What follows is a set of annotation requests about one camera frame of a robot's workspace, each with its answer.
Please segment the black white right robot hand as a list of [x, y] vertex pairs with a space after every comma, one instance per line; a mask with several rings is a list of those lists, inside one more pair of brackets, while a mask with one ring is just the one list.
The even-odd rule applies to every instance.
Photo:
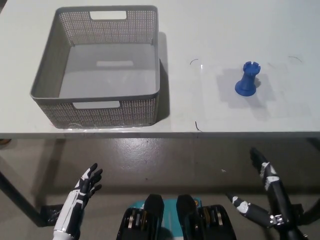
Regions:
[[250, 149], [249, 155], [262, 180], [270, 210], [243, 200], [233, 193], [227, 193], [227, 198], [243, 217], [263, 228], [274, 228], [281, 240], [307, 240], [308, 237], [298, 228], [295, 208], [271, 162], [254, 147]]

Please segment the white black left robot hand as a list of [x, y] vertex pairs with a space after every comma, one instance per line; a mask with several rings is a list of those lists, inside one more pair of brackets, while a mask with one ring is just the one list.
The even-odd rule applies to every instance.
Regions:
[[94, 163], [79, 178], [75, 187], [69, 192], [53, 230], [53, 240], [78, 240], [81, 235], [81, 225], [85, 207], [90, 198], [102, 188], [102, 169], [97, 169]]

